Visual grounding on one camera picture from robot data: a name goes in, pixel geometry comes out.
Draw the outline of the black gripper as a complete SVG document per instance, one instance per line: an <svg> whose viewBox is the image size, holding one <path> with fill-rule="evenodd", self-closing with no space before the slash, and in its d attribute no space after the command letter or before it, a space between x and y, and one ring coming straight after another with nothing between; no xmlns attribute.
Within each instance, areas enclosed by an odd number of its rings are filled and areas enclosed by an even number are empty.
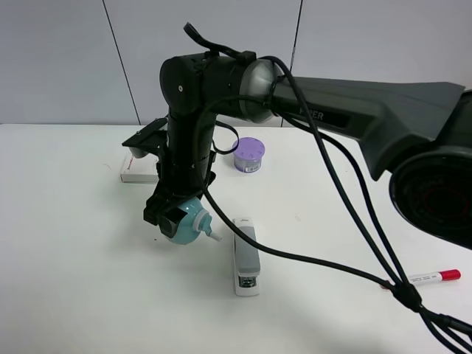
<svg viewBox="0 0 472 354"><path fill-rule="evenodd" d="M169 113L149 124L150 153L159 158L159 182L143 210L144 221L158 226L164 236L175 236L187 212L177 207L191 198L202 198L199 177L211 184L215 153L211 151L215 115L209 123L200 121L199 112L190 115Z"/></svg>

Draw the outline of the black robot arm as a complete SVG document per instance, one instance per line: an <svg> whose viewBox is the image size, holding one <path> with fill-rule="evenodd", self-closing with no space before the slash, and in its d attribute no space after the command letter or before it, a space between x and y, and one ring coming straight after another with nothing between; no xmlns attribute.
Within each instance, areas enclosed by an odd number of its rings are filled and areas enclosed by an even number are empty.
<svg viewBox="0 0 472 354"><path fill-rule="evenodd" d="M144 219L153 225L198 191L191 139L206 105L199 161L208 165L217 115L262 122L285 115L351 138L372 179L390 172L389 194L411 225L471 247L471 92L455 83L376 83L297 77L273 61L210 52L166 60L159 73L168 104L159 184Z"/></svg>

